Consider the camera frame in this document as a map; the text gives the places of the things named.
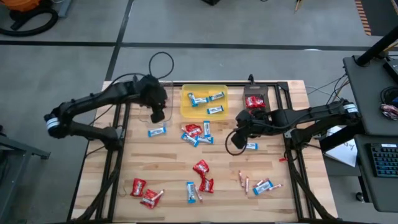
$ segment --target wooden tabletop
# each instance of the wooden tabletop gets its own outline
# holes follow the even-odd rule
[[[294,109],[308,108],[304,82],[301,80],[287,82]],[[236,127],[234,118],[243,109],[243,88],[228,88],[229,115],[225,120],[212,121],[210,124],[211,134],[215,139],[214,145],[199,144],[196,148],[180,139],[182,134],[180,128],[189,123],[202,124],[203,120],[181,116],[180,90],[180,87],[174,88],[172,119],[167,123],[167,134],[163,136],[148,138],[147,131],[155,126],[140,121],[146,119],[146,116],[143,115],[143,111],[140,112],[140,107],[131,106],[114,222],[297,221],[287,163],[279,162],[285,150],[282,135],[253,139],[251,142],[258,143],[259,150],[246,151],[240,156],[230,156],[225,150],[226,135]],[[276,110],[273,88],[269,89],[269,102],[271,110]],[[103,113],[107,108],[107,106],[100,108],[97,114]],[[95,126],[109,126],[113,114],[114,110],[110,110],[97,120]],[[299,127],[304,128],[307,125],[301,124]],[[88,146],[88,152],[100,146],[102,144],[99,141],[93,141]],[[321,151],[308,147],[303,150],[303,156],[311,190],[329,213],[337,217]],[[72,218],[80,216],[98,193],[105,158],[105,149],[86,158]],[[192,167],[201,159],[204,159],[210,167],[206,178],[214,179],[215,192],[213,194],[203,192],[203,203],[188,204],[186,182],[194,181],[196,185],[200,185],[200,176],[192,170]],[[243,176],[249,176],[251,185],[268,177],[273,184],[284,184],[284,186],[260,196],[255,196],[250,188],[249,195],[245,195],[239,184],[238,170],[242,171]],[[155,209],[146,208],[139,203],[140,198],[129,195],[133,179],[136,177],[147,181],[146,189],[156,192],[165,189]],[[302,192],[300,197],[304,214],[307,214]],[[108,209],[107,200],[104,215]]]

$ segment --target computer keyboard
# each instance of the computer keyboard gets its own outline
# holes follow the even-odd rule
[[[376,177],[398,178],[398,147],[396,144],[369,144]]]

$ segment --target yellow plastic tray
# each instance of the yellow plastic tray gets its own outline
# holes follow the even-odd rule
[[[224,92],[224,97],[209,101],[209,103],[199,104],[192,107],[188,93],[193,93],[195,98],[209,97],[219,92]],[[207,114],[208,108],[223,106],[224,111]],[[181,114],[186,118],[198,119],[224,119],[228,115],[228,87],[226,85],[183,85],[181,96]]]

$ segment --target black hose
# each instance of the black hose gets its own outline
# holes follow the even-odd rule
[[[41,27],[31,29],[31,30],[25,30],[25,31],[12,31],[12,30],[5,30],[0,28],[0,34],[8,35],[11,37],[28,37],[36,34],[41,34],[49,29],[51,29],[58,21],[58,13],[51,9],[51,8],[42,8],[38,7],[36,9],[33,9],[29,12],[25,12],[21,14],[20,18],[11,26],[11,29],[18,30],[20,27],[22,27],[27,21],[29,21],[31,18],[44,14],[44,13],[50,13],[51,14],[51,19]]]

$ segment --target concrete floor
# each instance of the concrete floor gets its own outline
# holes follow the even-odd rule
[[[69,17],[52,30],[21,39],[0,35],[0,40],[115,42],[127,3],[75,0]],[[112,78],[127,72],[147,73],[150,56],[164,50],[175,60],[169,80],[244,80],[252,73],[258,80],[299,79],[308,86],[322,86],[344,74],[343,57],[362,53],[346,47],[367,47],[379,39],[363,32],[354,0],[306,0],[295,14],[294,6],[294,0],[222,0],[216,7],[199,0],[135,0],[123,42],[342,47],[324,51],[122,47]],[[41,15],[27,27],[46,18]],[[0,26],[10,23],[6,10],[0,7]],[[31,160],[11,222],[66,220],[87,141],[79,137],[51,138],[43,115],[62,101],[100,91],[113,50],[0,45],[0,124],[9,137],[52,152],[48,161]],[[153,74],[161,75],[169,70],[169,61],[159,58],[153,66]],[[322,90],[331,93],[333,86]],[[349,87],[341,95],[353,100]],[[314,92],[309,98],[316,106],[326,103],[329,96]],[[93,117],[94,112],[77,120],[89,123]],[[353,193],[359,187],[355,177],[330,177],[330,182],[340,218],[378,223],[398,219],[398,214],[379,213],[373,205],[355,201]]]

